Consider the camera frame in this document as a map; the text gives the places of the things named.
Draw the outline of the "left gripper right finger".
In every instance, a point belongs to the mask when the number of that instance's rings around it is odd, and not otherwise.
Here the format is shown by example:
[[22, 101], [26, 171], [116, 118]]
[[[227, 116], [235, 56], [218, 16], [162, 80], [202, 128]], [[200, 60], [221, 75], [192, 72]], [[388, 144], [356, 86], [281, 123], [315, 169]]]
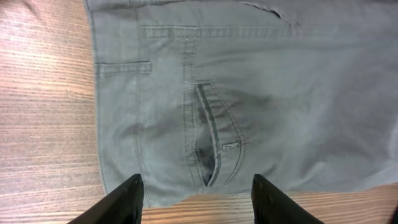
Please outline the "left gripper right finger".
[[255, 224], [323, 224], [261, 174], [251, 190]]

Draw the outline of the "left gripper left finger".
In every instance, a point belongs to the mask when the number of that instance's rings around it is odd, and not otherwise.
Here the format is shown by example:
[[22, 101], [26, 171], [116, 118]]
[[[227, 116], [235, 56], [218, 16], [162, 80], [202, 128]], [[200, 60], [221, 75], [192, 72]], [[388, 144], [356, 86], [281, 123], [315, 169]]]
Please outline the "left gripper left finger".
[[134, 174], [68, 224], [141, 224], [144, 184]]

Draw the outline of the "grey cotton shorts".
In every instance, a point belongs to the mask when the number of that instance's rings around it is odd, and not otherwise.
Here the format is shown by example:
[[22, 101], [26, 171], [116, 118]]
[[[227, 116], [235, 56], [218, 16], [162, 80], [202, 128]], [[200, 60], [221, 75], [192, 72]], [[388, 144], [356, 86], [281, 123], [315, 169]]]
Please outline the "grey cotton shorts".
[[397, 182], [396, 1], [87, 1], [104, 191]]

